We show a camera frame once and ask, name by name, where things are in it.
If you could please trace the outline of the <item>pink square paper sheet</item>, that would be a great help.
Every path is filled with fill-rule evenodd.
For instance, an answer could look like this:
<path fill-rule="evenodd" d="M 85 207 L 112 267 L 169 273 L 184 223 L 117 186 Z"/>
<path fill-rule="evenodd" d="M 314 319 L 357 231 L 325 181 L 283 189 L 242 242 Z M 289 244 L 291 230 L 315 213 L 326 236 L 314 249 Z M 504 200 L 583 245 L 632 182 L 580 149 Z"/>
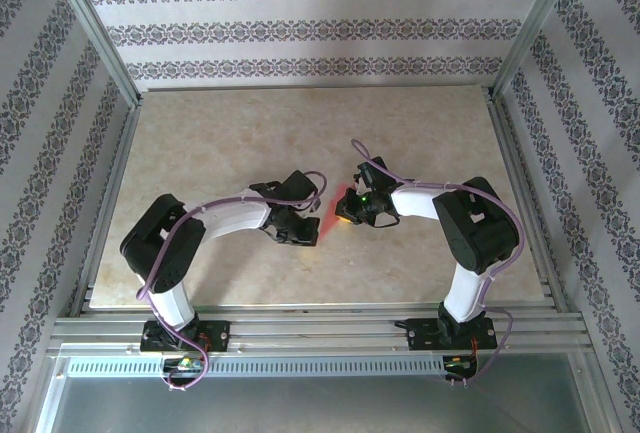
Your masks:
<path fill-rule="evenodd" d="M 338 216 L 336 215 L 336 207 L 338 202 L 345 196 L 347 189 L 349 188 L 348 184 L 341 183 L 338 185 L 336 192 L 329 202 L 329 206 L 324 215 L 324 218 L 321 221 L 318 242 L 321 243 L 328 233 L 331 231 L 333 227 L 340 221 Z"/>

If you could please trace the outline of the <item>grey metal sheet panel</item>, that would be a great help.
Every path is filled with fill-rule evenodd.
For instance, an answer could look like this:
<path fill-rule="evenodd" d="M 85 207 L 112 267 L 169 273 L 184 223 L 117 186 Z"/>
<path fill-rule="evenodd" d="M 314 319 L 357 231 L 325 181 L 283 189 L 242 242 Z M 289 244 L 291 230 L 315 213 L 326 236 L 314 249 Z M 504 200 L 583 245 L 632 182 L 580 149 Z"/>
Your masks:
<path fill-rule="evenodd" d="M 468 386 L 431 375 L 208 378 L 186 392 L 113 359 L 65 361 L 28 433 L 623 433 L 588 354 L 502 355 Z"/>

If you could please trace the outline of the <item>aluminium rail along wall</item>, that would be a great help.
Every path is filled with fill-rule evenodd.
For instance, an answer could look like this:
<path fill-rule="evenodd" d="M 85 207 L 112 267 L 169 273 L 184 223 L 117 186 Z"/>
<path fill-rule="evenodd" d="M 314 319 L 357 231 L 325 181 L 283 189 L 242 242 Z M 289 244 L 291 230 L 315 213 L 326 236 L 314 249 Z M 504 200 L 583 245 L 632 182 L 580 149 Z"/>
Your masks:
<path fill-rule="evenodd" d="M 371 88 L 448 88 L 479 87 L 482 91 L 494 92 L 494 88 L 479 84 L 321 84 L 321 85 L 267 85 L 267 86 L 213 86 L 213 87 L 175 87 L 149 88 L 141 94 L 186 93 L 186 92 L 231 92 L 231 91 L 278 91 L 278 90 L 328 90 L 328 89 L 371 89 Z"/>

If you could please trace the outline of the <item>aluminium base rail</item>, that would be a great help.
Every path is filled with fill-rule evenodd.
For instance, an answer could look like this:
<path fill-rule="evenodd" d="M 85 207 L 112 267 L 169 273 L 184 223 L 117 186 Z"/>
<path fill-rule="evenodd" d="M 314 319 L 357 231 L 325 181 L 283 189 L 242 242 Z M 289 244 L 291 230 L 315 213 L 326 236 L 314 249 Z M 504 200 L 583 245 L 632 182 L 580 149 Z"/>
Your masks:
<path fill-rule="evenodd" d="M 594 349 L 579 313 L 558 313 L 548 302 L 509 305 L 512 319 L 493 315 L 504 353 L 575 353 Z M 399 355 L 408 349 L 395 323 L 434 318 L 434 304 L 356 304 L 204 308 L 204 320 L 231 324 L 231 356 Z M 89 311 L 56 320 L 46 348 L 50 356 L 136 355 L 146 310 Z"/>

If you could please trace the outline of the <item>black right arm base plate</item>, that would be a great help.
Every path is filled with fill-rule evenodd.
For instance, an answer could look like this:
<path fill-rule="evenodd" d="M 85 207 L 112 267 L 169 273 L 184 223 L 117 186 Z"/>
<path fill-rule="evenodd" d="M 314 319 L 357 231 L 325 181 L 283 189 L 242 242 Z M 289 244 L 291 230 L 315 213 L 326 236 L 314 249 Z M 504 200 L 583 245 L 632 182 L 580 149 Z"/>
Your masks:
<path fill-rule="evenodd" d="M 439 318 L 410 318 L 397 321 L 396 327 L 406 331 L 410 351 L 471 350 L 475 339 L 479 350 L 493 350 L 498 346 L 491 319 L 473 320 L 456 334 L 449 334 L 439 326 Z"/>

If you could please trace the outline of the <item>aluminium side rail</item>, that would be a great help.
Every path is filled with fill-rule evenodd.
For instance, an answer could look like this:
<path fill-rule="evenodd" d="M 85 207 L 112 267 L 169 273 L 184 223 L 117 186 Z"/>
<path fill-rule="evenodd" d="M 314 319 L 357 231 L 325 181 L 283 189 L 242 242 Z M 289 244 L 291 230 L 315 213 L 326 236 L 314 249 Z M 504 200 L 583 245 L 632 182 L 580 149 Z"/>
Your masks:
<path fill-rule="evenodd" d="M 79 316 L 83 312 L 87 295 L 94 288 L 141 109 L 142 101 L 139 101 L 130 110 L 122 125 L 118 148 L 111 164 L 112 168 L 96 216 L 91 241 L 86 249 L 82 270 L 63 314 L 64 317 Z"/>
<path fill-rule="evenodd" d="M 553 308 L 558 313 L 571 313 L 572 307 L 566 302 L 562 286 L 557 277 L 555 264 L 543 229 L 537 216 L 533 190 L 529 187 L 526 168 L 520 161 L 518 149 L 506 113 L 491 95 L 490 88 L 483 88 L 483 96 L 495 130 L 496 138 L 504 159 L 509 181 L 514 191 L 518 212 L 522 219 L 528 248 L 536 266 L 540 283 L 549 290 Z"/>

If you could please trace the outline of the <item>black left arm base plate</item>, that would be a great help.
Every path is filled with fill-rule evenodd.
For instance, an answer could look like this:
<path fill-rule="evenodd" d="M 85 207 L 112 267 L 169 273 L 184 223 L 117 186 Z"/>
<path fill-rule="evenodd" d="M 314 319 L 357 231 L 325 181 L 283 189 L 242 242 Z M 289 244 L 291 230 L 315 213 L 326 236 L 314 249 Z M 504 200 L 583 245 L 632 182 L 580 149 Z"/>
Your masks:
<path fill-rule="evenodd" d="M 191 342 L 198 343 L 207 352 L 226 352 L 230 326 L 228 321 L 194 318 L 179 330 L 179 333 Z M 143 327 L 140 351 L 143 353 L 191 352 L 195 351 L 195 348 L 169 333 L 157 320 L 149 320 Z"/>

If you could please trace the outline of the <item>aluminium frame post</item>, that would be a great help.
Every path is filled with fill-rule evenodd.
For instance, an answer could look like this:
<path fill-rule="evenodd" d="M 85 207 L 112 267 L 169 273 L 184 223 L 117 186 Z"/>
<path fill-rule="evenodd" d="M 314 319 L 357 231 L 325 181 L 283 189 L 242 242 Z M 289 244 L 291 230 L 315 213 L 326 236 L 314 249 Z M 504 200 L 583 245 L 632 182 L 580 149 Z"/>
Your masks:
<path fill-rule="evenodd" d="M 535 0 L 489 88 L 493 102 L 504 93 L 557 0 Z"/>
<path fill-rule="evenodd" d="M 124 61 L 114 46 L 91 0 L 68 0 L 73 7 L 88 39 L 93 43 L 105 63 L 110 76 L 115 80 L 127 104 L 141 105 L 141 93 L 131 78 Z"/>

